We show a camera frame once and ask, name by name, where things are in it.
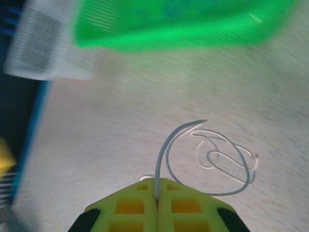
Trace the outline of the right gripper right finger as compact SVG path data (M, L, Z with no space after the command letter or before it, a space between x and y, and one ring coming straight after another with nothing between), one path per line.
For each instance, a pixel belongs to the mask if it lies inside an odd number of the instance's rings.
M246 232L248 227L229 204L196 189L160 180L159 232Z

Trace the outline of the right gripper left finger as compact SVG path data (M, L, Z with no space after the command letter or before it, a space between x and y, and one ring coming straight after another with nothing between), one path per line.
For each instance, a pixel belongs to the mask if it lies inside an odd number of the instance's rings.
M86 207L70 232L155 232L154 179L147 178Z

